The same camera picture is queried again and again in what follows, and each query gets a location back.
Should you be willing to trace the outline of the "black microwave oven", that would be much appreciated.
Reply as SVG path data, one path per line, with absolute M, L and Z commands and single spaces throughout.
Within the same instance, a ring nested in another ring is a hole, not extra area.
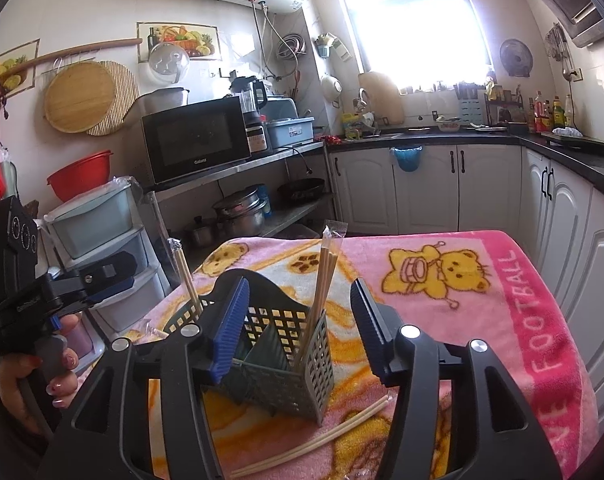
M 236 96 L 146 115 L 138 139 L 138 157 L 131 168 L 145 186 L 163 185 L 251 155 Z

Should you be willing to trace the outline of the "chopsticks pair long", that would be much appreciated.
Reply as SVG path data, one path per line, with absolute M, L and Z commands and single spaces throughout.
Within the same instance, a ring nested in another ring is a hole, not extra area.
M 297 350 L 294 360 L 294 369 L 302 367 L 306 350 L 311 345 L 313 336 L 320 315 L 325 310 L 325 303 L 328 297 L 329 288 L 332 282 L 335 267 L 338 258 L 341 255 L 341 247 L 347 232 L 347 223 L 337 220 L 328 220 L 323 229 L 323 239 L 321 240 L 319 252 L 319 268 L 317 271 L 316 288 L 314 301 L 308 311 L 306 318 L 306 328 L 303 333 L 302 342 Z

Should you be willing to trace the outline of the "round bamboo board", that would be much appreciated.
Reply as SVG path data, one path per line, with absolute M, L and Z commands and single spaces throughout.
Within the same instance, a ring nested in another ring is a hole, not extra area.
M 128 68 L 113 61 L 84 61 L 57 73 L 44 92 L 44 118 L 67 134 L 108 136 L 124 125 L 139 88 Z

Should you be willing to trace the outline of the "steel cooking pot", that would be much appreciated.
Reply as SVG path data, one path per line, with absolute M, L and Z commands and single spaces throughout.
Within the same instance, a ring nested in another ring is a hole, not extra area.
M 217 220 L 229 237 L 259 235 L 264 227 L 265 200 L 259 197 L 259 188 L 249 186 L 213 205 Z

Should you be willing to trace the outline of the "red plastic basin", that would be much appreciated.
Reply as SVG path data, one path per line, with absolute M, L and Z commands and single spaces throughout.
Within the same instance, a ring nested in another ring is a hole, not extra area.
M 72 162 L 48 177 L 53 193 L 62 202 L 104 185 L 111 174 L 110 150 L 101 151 Z

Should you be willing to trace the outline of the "pink cartoon fleece blanket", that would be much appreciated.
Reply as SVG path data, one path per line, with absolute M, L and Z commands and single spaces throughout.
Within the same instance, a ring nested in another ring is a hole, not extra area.
M 325 418 L 316 424 L 207 393 L 207 416 L 227 478 L 392 394 L 385 410 L 337 440 L 240 479 L 375 477 L 397 394 L 371 374 L 349 302 L 357 278 L 375 299 L 436 340 L 485 340 L 526 396 L 562 473 L 575 472 L 598 439 L 595 393 L 578 348 L 555 298 L 518 244 L 500 231 L 476 231 L 345 240 L 326 305 L 334 386 Z

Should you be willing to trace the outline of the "blue plastic storage box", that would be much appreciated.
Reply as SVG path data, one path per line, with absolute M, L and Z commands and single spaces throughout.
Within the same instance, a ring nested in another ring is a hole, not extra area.
M 314 118 L 285 118 L 267 122 L 266 128 L 273 148 L 284 148 L 313 140 Z

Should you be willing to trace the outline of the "white kitchen cabinets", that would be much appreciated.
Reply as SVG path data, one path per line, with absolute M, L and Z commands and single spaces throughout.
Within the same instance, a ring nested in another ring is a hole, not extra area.
M 392 148 L 422 146 L 415 172 Z M 528 139 L 394 139 L 325 153 L 339 215 L 358 234 L 500 230 L 556 298 L 604 420 L 604 156 Z

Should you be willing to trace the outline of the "chopsticks pair crossing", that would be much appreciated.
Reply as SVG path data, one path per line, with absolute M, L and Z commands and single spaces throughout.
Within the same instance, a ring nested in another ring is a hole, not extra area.
M 183 252 L 183 245 L 177 238 L 168 238 L 168 246 L 171 248 L 171 252 L 174 256 L 175 263 L 180 275 L 183 286 L 187 289 L 193 309 L 195 309 L 195 316 L 198 318 L 203 312 L 203 306 L 201 304 L 195 285 L 192 282 L 192 275 L 187 263 L 185 253 Z

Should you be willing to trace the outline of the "dark green utensil caddy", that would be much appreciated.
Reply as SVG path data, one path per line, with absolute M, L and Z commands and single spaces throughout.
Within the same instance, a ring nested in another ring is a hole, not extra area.
M 201 304 L 207 307 L 221 300 L 238 278 L 249 283 L 249 306 L 231 368 L 214 389 L 236 403 L 252 403 L 271 414 L 282 412 L 321 424 L 334 385 L 326 318 L 315 324 L 300 358 L 309 309 L 264 275 L 245 269 L 226 271 L 200 298 Z

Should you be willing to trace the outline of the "thin chopsticks pair right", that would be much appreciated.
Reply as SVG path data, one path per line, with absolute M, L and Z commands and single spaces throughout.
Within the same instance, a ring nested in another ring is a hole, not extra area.
M 320 436 L 313 437 L 311 440 L 308 440 L 295 448 L 291 448 L 291 450 L 288 450 L 287 452 L 271 456 L 266 460 L 260 460 L 259 462 L 249 466 L 231 471 L 230 479 L 240 479 L 251 476 L 251 474 L 267 471 L 314 452 L 319 448 L 322 448 L 323 446 L 337 440 L 339 437 L 344 436 L 348 432 L 356 429 L 360 425 L 363 425 L 364 422 L 367 422 L 367 420 L 385 410 L 393 400 L 394 396 L 392 396 L 392 394 L 381 396 L 380 399 L 370 404 L 368 408 L 365 408 L 363 411 L 360 411 L 351 418 L 346 419 L 344 422 L 341 422 L 341 424 L 338 424 L 338 426 L 331 428 Z

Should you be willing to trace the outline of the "blue hanging bin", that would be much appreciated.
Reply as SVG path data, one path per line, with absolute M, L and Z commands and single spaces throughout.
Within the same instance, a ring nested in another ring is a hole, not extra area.
M 391 153 L 394 156 L 399 169 L 404 172 L 415 172 L 420 166 L 422 150 L 422 146 L 413 146 L 412 148 L 392 148 Z

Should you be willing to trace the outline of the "grey plastic drawer unit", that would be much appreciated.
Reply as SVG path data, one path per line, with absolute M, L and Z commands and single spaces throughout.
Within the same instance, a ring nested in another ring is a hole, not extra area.
M 44 228 L 65 270 L 85 270 L 103 258 L 128 252 L 136 259 L 131 288 L 92 308 L 109 337 L 140 322 L 169 292 L 169 282 L 138 210 L 141 188 L 132 177 L 114 178 L 44 215 Z

